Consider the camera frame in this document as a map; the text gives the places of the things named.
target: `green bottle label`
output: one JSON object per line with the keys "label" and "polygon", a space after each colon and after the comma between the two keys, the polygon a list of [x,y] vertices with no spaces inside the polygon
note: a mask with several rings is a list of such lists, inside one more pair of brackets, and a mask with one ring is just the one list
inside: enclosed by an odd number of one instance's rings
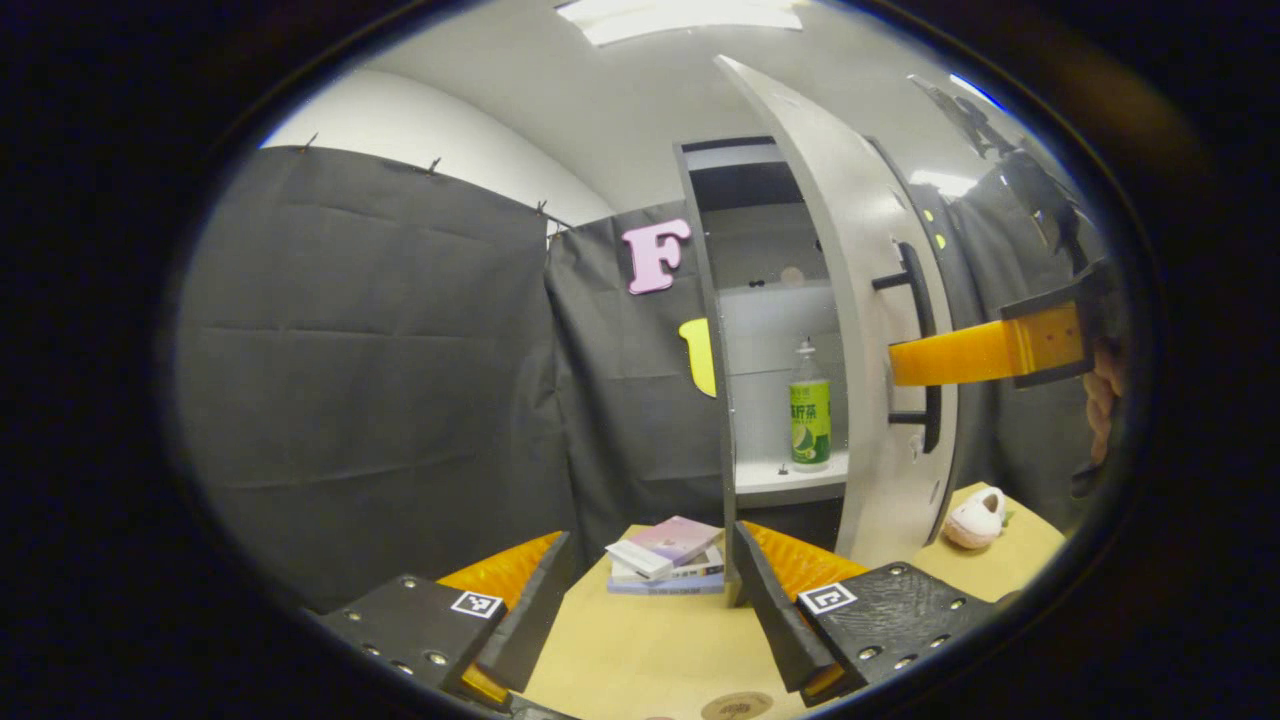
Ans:
{"label": "green bottle label", "polygon": [[831,383],[791,384],[791,461],[817,465],[831,459]]}

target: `ceiling light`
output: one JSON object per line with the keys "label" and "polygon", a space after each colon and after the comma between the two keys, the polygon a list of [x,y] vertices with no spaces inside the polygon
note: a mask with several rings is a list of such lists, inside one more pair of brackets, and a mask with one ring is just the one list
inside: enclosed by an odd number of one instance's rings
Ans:
{"label": "ceiling light", "polygon": [[593,45],[705,26],[801,29],[796,0],[577,0],[556,8]]}
{"label": "ceiling light", "polygon": [[911,184],[932,184],[938,188],[938,192],[951,197],[960,197],[969,192],[973,186],[978,184],[978,181],[931,170],[915,170],[908,182]]}
{"label": "ceiling light", "polygon": [[951,76],[951,82],[959,85],[960,87],[968,90],[969,92],[977,95],[978,97],[982,97],[983,100],[986,100],[987,102],[989,102],[993,108],[1000,108],[1000,102],[996,102],[995,100],[992,100],[989,95],[987,95],[986,92],[978,90],[977,86],[974,86],[969,81],[964,79],[963,77],[960,77],[960,76]]}

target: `hand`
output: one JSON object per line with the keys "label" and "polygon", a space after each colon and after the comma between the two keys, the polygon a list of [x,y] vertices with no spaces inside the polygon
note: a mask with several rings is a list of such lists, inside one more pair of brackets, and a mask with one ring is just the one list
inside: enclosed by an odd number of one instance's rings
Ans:
{"label": "hand", "polygon": [[1084,393],[1089,401],[1085,414],[1093,428],[1093,448],[1089,457],[1094,464],[1107,456],[1107,436],[1111,434],[1111,410],[1117,397],[1125,392],[1124,359],[1103,341],[1093,343],[1093,372],[1084,375]]}

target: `white wall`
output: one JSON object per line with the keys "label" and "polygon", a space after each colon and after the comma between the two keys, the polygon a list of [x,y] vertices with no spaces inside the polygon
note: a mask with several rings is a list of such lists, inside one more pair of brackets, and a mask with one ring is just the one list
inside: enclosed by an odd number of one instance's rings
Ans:
{"label": "white wall", "polygon": [[308,100],[262,143],[333,147],[436,169],[581,224],[613,215],[563,165],[507,126],[451,95],[401,76],[356,70]]}

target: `door handle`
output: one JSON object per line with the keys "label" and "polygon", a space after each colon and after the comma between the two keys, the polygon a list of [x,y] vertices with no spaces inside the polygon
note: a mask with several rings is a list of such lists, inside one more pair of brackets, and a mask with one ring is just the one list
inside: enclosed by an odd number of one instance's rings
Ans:
{"label": "door handle", "polygon": [[[920,324],[920,337],[932,337],[937,334],[938,328],[933,320],[933,304],[929,301],[929,288],[924,284],[920,256],[915,254],[914,247],[905,242],[897,242],[896,246],[902,272],[874,278],[872,287],[876,291],[882,291],[900,284],[909,286],[911,300],[915,302],[915,319]],[[888,421],[893,425],[924,425],[924,452],[932,452],[942,434],[942,386],[925,386],[924,413],[893,413],[891,410]]]}

